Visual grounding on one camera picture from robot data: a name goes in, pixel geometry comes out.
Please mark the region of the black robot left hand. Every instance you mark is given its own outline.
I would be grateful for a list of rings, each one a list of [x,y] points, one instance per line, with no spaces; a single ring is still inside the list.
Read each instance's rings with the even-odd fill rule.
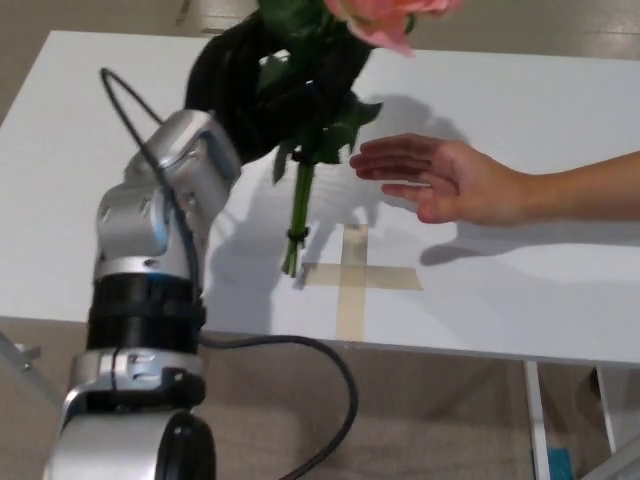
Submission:
[[[191,69],[184,107],[212,111],[243,165],[264,157],[305,127],[328,121],[371,52],[370,46],[349,36],[300,73],[259,92],[259,60],[283,48],[255,11],[209,40]]]

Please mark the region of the bare human hand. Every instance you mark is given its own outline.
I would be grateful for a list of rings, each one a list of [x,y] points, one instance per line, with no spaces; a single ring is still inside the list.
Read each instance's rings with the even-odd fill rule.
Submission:
[[[380,182],[384,194],[414,205],[426,224],[526,220],[531,177],[461,141],[413,133],[379,138],[362,144],[349,164],[359,178]]]

